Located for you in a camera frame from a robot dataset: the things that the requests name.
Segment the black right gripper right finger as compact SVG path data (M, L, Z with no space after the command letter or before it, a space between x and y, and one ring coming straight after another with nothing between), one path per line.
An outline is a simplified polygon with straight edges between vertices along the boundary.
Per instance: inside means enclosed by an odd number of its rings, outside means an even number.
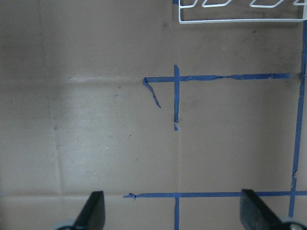
M276 230L283 222L250 189L242 189L240 197L240 221L246 230Z

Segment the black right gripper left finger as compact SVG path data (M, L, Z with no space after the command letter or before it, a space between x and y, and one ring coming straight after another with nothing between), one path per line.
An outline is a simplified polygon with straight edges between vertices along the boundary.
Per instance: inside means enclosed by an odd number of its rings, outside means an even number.
M102 230L105 225L105 200L103 191L90 194L83 209L74 222L75 230Z

